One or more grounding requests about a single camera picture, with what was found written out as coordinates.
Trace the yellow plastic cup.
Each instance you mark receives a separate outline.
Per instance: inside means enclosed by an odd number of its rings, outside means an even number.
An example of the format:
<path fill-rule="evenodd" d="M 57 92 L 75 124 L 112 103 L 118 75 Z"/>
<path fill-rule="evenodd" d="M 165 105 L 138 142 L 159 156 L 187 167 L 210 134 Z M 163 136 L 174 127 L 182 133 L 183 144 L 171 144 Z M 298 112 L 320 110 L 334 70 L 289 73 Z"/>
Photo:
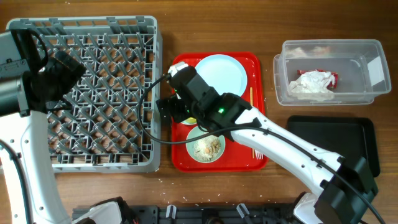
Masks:
<path fill-rule="evenodd" d="M 190 118 L 186 119 L 185 122 L 193 124 L 193 123 L 196 123 L 197 120 L 195 118 L 190 117 Z"/>

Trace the white napkin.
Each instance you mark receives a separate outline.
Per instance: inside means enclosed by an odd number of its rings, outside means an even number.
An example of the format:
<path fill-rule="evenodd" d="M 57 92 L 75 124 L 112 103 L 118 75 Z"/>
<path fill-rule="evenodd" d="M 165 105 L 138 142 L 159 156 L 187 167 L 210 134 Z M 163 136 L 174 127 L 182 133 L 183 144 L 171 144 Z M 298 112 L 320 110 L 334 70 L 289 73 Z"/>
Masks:
<path fill-rule="evenodd" d="M 327 85 L 333 80 L 331 72 L 309 70 L 289 83 L 288 91 L 299 100 L 326 101 L 334 98 L 333 90 Z"/>

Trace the red snack wrapper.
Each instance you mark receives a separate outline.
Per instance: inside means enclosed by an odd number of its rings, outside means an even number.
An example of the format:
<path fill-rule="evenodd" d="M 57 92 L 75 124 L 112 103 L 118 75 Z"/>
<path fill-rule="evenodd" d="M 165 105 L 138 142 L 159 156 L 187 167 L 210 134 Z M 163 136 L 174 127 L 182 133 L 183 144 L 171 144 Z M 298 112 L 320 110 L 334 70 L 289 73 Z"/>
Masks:
<path fill-rule="evenodd" d="M 309 70 L 297 70 L 297 75 L 301 76 L 304 73 L 309 72 Z M 331 75 L 333 77 L 333 80 L 327 85 L 327 89 L 328 90 L 334 90 L 336 89 L 337 85 L 338 85 L 338 73 L 337 72 L 331 72 Z"/>

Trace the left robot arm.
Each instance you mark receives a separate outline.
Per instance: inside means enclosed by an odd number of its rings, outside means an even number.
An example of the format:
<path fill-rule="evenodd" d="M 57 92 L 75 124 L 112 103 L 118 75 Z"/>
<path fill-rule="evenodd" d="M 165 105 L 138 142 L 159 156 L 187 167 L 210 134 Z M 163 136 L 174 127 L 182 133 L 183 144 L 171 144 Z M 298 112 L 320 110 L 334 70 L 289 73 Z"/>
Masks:
<path fill-rule="evenodd" d="M 86 72 L 64 51 L 41 57 L 38 33 L 1 34 L 1 165 L 13 223 L 73 223 L 49 158 L 47 104 L 63 99 Z"/>

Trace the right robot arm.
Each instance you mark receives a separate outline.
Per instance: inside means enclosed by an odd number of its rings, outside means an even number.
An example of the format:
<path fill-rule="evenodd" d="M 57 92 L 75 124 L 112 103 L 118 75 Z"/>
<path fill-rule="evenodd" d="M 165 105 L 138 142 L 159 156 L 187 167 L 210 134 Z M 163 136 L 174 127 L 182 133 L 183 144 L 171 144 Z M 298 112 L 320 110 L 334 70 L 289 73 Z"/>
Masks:
<path fill-rule="evenodd" d="M 175 122 L 193 117 L 211 135 L 253 148 L 296 176 L 310 190 L 293 210 L 302 223 L 359 223 L 366 210 L 384 222 L 371 204 L 378 188 L 365 158 L 348 159 L 317 147 L 232 93 L 172 95 L 156 103 L 162 116 Z"/>

